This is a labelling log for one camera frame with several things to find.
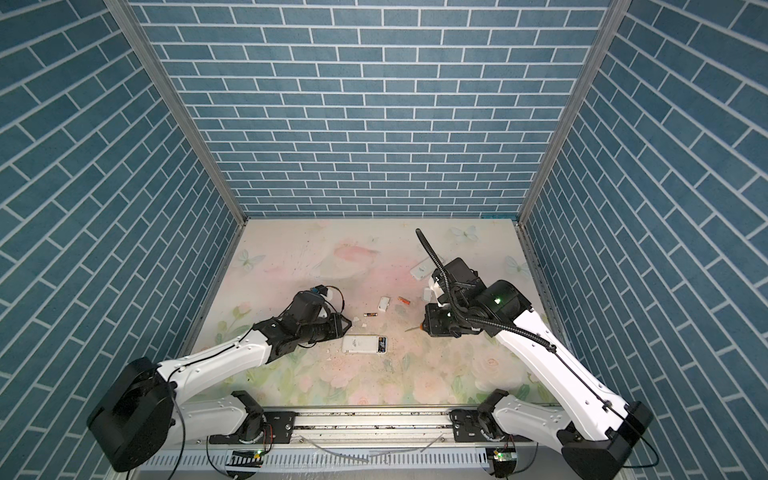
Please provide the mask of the white remote control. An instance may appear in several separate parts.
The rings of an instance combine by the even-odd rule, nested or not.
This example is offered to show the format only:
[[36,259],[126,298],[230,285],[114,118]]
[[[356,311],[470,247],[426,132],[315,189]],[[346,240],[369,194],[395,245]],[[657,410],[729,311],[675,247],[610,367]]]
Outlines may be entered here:
[[346,335],[341,350],[345,354],[385,354],[387,338],[380,335]]
[[414,279],[421,281],[430,277],[435,269],[435,263],[430,258],[427,258],[414,266],[410,270],[410,274]]

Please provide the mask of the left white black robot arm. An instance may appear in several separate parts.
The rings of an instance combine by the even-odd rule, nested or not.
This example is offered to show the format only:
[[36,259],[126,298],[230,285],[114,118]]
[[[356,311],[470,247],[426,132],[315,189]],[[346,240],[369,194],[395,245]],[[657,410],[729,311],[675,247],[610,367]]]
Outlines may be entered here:
[[244,370],[271,363],[296,347],[342,338],[352,321],[340,313],[308,323],[289,316],[253,324],[242,336],[197,354],[154,363],[141,357],[126,365],[87,419],[109,464],[129,472],[164,446],[197,434],[230,435],[256,418],[253,401],[210,410],[182,408],[190,398]]

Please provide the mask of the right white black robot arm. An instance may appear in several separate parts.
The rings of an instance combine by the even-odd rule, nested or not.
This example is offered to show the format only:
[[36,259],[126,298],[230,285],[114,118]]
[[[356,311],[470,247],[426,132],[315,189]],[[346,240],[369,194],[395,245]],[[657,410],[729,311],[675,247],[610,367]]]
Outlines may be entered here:
[[430,288],[436,300],[425,308],[425,332],[437,337],[487,333],[557,402],[545,407],[496,389],[476,409],[451,412],[456,441],[505,442],[522,436],[559,451],[582,479],[613,479],[626,467],[653,420],[647,406],[624,400],[592,375],[511,283],[476,281],[448,288],[431,280]]

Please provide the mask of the right controller board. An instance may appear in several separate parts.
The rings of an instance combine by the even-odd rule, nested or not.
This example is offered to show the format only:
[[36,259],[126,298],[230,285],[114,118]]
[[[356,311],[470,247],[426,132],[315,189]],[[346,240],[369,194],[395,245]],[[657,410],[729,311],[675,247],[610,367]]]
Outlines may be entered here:
[[518,463],[518,454],[515,450],[511,448],[488,448],[486,454],[492,476],[506,478],[514,473]]

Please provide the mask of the controller board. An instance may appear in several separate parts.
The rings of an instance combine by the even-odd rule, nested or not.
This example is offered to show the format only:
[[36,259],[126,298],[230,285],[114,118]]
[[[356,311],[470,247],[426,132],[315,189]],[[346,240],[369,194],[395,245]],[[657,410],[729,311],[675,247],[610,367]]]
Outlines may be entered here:
[[488,448],[486,454],[492,476],[506,478],[514,473],[518,463],[518,454],[515,450],[511,448]]
[[235,450],[225,463],[225,471],[235,479],[248,479],[264,465],[260,450]]

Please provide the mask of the left controller board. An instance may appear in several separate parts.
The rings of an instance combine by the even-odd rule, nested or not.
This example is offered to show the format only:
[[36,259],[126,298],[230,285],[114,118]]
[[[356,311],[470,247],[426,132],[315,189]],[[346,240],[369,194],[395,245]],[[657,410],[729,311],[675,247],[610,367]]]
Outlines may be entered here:
[[225,471],[235,479],[248,479],[264,465],[260,450],[235,450],[225,463]]

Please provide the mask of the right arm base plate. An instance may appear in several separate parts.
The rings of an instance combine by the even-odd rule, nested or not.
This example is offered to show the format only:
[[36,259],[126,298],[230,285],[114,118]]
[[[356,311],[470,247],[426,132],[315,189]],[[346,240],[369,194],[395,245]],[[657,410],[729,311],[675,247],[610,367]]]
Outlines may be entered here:
[[453,439],[456,443],[530,441],[532,437],[515,423],[518,417],[496,409],[494,412],[478,408],[452,409],[448,413]]

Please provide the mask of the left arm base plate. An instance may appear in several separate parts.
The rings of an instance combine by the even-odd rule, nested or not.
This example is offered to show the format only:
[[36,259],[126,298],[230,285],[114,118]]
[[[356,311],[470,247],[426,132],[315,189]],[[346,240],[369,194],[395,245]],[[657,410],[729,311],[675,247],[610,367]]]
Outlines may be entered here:
[[297,413],[293,411],[266,411],[260,416],[249,416],[244,424],[229,435],[212,435],[208,442],[214,445],[272,445],[289,444],[293,435]]

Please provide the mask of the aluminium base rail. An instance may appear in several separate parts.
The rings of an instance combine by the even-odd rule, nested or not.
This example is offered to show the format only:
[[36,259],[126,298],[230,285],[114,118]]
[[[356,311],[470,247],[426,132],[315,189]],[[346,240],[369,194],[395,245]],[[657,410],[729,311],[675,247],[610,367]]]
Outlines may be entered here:
[[[210,410],[215,415],[222,413],[221,407],[200,404],[196,411]],[[232,452],[260,450],[264,454],[264,465],[254,475],[470,467],[481,467],[491,475],[486,450],[511,448],[518,454],[514,475],[531,468],[539,451],[547,448],[532,440],[456,443],[449,411],[293,411],[297,417],[289,444],[214,445],[208,442],[212,435],[197,434],[183,443],[162,447],[136,469],[120,473],[141,467],[169,473],[210,468],[235,479],[225,471]]]

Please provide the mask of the left aluminium corner post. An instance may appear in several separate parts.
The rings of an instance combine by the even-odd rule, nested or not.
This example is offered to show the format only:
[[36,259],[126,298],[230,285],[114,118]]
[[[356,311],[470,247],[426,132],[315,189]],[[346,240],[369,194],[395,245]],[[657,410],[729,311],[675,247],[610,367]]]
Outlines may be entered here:
[[233,218],[239,226],[247,222],[247,215],[237,201],[232,189],[224,178],[209,147],[191,118],[170,76],[154,50],[128,1],[105,0],[105,6],[116,21],[121,32],[136,54],[147,75],[176,120],[185,139],[196,154],[199,163],[208,173],[216,190],[221,195]]

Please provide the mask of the aluminium corner post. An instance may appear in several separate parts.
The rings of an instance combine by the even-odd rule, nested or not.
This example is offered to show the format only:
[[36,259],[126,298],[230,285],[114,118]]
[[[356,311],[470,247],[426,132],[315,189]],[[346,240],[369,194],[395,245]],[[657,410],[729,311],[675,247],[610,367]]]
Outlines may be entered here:
[[607,51],[617,34],[618,28],[623,21],[630,4],[630,0],[616,0],[609,4],[609,8],[597,31],[595,41],[585,58],[581,73],[574,83],[573,91],[562,111],[547,150],[542,156],[536,174],[533,176],[532,184],[525,196],[518,215],[519,225],[525,225],[531,217],[535,203],[544,188],[549,174],[552,172],[557,162],[558,155],[563,148],[565,140],[573,127],[579,110],[586,99],[589,89],[596,78],[598,70],[605,59]]
[[128,1],[105,0],[105,6],[116,21],[121,32],[136,54],[147,75],[176,120],[185,139],[196,154],[199,163],[208,173],[216,190],[221,195],[233,218],[239,226],[247,222],[247,215],[237,201],[232,189],[224,178],[209,147],[191,118],[170,76],[154,50]]

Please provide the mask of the right aluminium corner post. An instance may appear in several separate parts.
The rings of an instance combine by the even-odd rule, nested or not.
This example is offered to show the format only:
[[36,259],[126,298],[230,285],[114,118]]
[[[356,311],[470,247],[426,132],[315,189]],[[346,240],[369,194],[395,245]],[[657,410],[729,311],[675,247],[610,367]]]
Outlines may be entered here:
[[525,196],[518,215],[519,225],[525,225],[531,217],[535,203],[544,188],[549,174],[552,172],[557,162],[558,155],[563,148],[565,140],[573,127],[579,110],[586,99],[589,89],[596,78],[598,70],[605,59],[607,51],[617,34],[618,28],[623,21],[630,4],[630,0],[616,0],[609,4],[609,8],[597,31],[595,41],[585,58],[581,73],[574,83],[573,91],[562,111],[547,150],[542,156],[536,174],[533,176],[532,184]]

